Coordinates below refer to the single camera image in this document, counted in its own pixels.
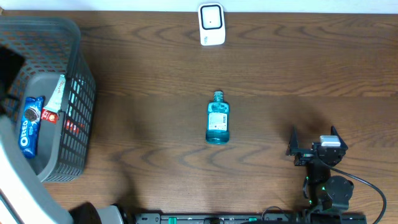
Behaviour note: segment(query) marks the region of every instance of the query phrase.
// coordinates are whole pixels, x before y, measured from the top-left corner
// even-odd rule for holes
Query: gray basket
[[[17,138],[25,98],[44,96],[46,105],[59,76],[67,79],[60,120],[41,121],[37,155],[28,159],[41,181],[71,181],[85,166],[96,85],[79,43],[79,28],[68,19],[0,17],[0,44],[27,59],[9,91],[20,105],[12,100],[3,105],[16,124]]]

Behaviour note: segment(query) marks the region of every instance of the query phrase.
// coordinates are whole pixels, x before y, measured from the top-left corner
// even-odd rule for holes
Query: bottle label
[[[209,130],[226,131],[227,114],[224,113],[210,113],[209,114]]]

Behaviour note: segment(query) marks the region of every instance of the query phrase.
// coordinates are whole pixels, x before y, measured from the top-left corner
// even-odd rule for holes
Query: wooden table
[[[81,28],[98,98],[85,173],[45,184],[65,208],[306,207],[305,168],[285,156],[291,127],[310,147],[333,124],[349,146],[337,168],[379,186],[382,223],[398,222],[398,16],[226,13],[226,43],[202,47],[196,13],[4,14],[64,16]],[[225,146],[205,142],[217,89],[231,106]],[[372,223],[381,198],[354,184],[349,212]]]

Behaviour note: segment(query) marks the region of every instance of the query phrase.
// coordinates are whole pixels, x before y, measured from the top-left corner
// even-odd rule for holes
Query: oreo package
[[[43,97],[27,97],[25,100],[21,129],[19,130],[19,148],[28,159],[32,159],[36,155],[43,102]]]

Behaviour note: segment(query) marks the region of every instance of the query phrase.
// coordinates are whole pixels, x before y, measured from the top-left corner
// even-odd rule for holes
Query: teal mouthwash bottle
[[[229,141],[229,104],[224,102],[222,91],[214,92],[214,102],[207,107],[206,141],[209,144],[226,144]]]

